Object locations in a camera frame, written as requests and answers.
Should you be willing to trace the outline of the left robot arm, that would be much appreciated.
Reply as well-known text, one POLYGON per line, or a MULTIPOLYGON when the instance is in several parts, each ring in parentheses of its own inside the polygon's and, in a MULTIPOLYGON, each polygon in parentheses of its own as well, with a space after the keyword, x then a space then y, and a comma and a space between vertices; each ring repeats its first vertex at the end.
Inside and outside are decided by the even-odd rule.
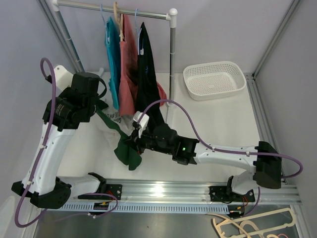
POLYGON ((101 199, 106 195, 106 179, 96 173, 83 177, 58 177, 61 160, 79 125, 89 122, 96 112, 98 94, 104 81, 94 73, 79 72, 72 76, 59 96, 48 102, 43 115, 42 139, 27 176, 13 183, 11 190, 25 195, 42 209, 59 209, 69 198, 86 198, 90 193, 101 199))

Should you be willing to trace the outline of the green and white t shirt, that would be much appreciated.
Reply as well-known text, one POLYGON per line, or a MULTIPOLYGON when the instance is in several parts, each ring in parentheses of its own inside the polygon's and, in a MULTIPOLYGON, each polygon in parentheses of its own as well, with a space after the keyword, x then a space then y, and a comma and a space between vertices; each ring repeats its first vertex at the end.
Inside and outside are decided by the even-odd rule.
POLYGON ((141 164, 141 156, 129 147, 125 140, 128 135, 125 133, 125 127, 121 127, 119 123, 113 121, 109 116, 110 112, 108 104, 102 100, 98 100, 96 104, 97 128, 104 133, 104 137, 109 144, 111 155, 117 158, 124 165, 128 166, 128 170, 134 171, 141 164))

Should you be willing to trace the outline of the salmon pink t shirt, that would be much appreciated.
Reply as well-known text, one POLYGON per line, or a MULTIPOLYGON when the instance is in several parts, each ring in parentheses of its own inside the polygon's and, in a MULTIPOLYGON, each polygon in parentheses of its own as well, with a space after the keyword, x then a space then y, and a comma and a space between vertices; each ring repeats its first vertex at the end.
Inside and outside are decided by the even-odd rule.
MULTIPOLYGON (((135 102, 138 90, 138 50, 128 15, 123 14, 124 41, 120 41, 121 79, 119 85, 119 114, 132 116, 135 114, 135 102)), ((157 82, 161 99, 167 95, 157 82)))

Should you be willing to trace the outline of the blue wire hanger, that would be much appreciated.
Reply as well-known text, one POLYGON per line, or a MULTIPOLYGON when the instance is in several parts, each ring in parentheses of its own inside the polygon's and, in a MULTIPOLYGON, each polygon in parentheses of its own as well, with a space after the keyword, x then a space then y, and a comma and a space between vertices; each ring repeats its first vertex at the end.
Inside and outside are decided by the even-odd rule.
POLYGON ((105 20, 104 15, 103 15, 103 5, 102 4, 100 4, 100 12, 101 12, 101 17, 102 17, 103 25, 104 25, 104 29, 105 29, 105 42, 104 42, 104 44, 107 47, 109 44, 108 26, 107 26, 107 21, 105 20))

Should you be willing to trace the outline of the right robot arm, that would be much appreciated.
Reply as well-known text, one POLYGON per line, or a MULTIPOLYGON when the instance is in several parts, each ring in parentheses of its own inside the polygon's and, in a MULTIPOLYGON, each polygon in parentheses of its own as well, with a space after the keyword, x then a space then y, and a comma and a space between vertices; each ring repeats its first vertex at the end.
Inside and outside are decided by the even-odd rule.
POLYGON ((227 182, 225 194, 233 201, 256 187, 281 188, 281 156, 265 141, 259 141, 257 146, 217 147, 180 136, 163 124, 153 131, 135 128, 124 142, 139 154, 148 149, 171 155, 181 165, 219 164, 243 169, 244 172, 231 176, 227 182))

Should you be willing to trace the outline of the beige wooden hanger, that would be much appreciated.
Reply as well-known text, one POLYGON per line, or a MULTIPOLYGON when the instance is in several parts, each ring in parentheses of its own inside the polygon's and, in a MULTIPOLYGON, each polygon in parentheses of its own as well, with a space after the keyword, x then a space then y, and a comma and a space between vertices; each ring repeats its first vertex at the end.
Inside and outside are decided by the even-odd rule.
POLYGON ((120 41, 124 41, 124 34, 123 34, 123 23, 124 23, 124 17, 123 14, 118 15, 118 7, 117 7, 117 2, 115 1, 113 3, 113 12, 114 12, 114 18, 115 22, 119 27, 119 37, 120 41))

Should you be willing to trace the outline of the teal t shirt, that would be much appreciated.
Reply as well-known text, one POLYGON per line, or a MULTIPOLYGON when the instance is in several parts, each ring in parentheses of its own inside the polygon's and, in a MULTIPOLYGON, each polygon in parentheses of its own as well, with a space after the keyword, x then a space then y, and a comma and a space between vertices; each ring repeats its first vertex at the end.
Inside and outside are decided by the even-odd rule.
POLYGON ((119 110, 119 85, 121 79, 120 38, 117 27, 111 17, 106 22, 105 46, 110 69, 109 88, 113 107, 119 110))

